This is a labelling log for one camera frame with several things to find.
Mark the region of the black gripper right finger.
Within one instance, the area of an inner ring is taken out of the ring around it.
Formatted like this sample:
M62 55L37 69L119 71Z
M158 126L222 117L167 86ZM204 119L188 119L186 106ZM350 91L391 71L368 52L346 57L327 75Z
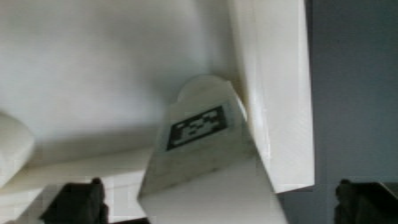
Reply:
M398 182L352 182L336 188L334 224L398 224Z

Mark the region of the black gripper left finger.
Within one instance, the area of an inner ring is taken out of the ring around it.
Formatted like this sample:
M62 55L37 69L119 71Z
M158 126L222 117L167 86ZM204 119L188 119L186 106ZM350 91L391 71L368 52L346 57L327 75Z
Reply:
M108 224L105 185L99 178L89 183L67 183L39 217L44 224Z

